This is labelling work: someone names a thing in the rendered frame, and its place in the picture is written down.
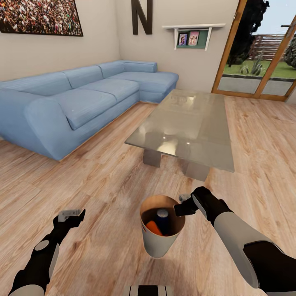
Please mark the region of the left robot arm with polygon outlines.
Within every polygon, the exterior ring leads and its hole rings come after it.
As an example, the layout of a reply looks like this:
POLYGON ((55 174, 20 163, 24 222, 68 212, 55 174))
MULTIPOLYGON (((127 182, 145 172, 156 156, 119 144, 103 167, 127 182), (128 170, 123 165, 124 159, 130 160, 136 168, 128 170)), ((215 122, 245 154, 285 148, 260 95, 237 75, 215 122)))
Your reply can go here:
POLYGON ((44 296, 59 254, 59 246, 70 228, 78 227, 86 210, 59 211, 53 220, 54 229, 35 246, 31 259, 24 270, 14 279, 8 296, 44 296))

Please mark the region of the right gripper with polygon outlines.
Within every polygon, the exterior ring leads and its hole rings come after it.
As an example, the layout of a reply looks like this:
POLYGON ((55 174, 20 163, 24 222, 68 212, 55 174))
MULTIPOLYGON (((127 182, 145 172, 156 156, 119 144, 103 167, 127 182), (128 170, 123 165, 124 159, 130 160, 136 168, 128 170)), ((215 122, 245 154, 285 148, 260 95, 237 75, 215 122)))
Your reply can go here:
POLYGON ((184 201, 182 204, 174 205, 174 209, 176 212, 176 216, 185 216, 195 214, 195 211, 191 210, 187 205, 187 200, 184 201))

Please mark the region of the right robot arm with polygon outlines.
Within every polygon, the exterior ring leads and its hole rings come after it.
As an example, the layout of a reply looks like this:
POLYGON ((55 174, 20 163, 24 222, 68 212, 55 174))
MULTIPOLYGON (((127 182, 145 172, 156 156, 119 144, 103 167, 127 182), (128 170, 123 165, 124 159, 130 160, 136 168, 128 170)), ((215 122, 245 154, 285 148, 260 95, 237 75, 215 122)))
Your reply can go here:
POLYGON ((180 194, 176 216, 200 210, 211 222, 244 280, 268 296, 296 296, 296 259, 270 238, 251 227, 204 186, 180 194))

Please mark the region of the trash can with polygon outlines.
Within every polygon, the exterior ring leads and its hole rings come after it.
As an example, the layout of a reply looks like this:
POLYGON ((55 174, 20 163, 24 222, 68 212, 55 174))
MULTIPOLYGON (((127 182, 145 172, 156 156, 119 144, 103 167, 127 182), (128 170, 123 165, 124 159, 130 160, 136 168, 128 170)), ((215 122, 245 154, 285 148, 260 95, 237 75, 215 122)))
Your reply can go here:
POLYGON ((176 216, 174 205, 179 205, 179 203, 173 198, 154 195, 144 200, 140 207, 144 247, 146 252, 154 258, 158 259, 166 255, 185 226, 186 216, 176 216), (156 221, 157 211, 161 208, 166 209, 169 213, 168 237, 158 236, 145 227, 151 220, 156 221))

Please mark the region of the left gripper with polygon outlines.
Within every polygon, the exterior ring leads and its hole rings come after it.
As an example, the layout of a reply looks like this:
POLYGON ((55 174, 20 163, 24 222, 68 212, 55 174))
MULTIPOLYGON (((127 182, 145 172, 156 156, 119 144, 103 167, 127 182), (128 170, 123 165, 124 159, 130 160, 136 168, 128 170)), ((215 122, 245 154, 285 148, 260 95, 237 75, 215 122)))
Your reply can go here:
POLYGON ((54 229, 61 229, 67 234, 70 228, 78 227, 80 225, 81 221, 84 220, 85 212, 86 210, 84 209, 82 213, 77 216, 69 217, 65 222, 58 222, 58 217, 55 217, 53 220, 54 229))

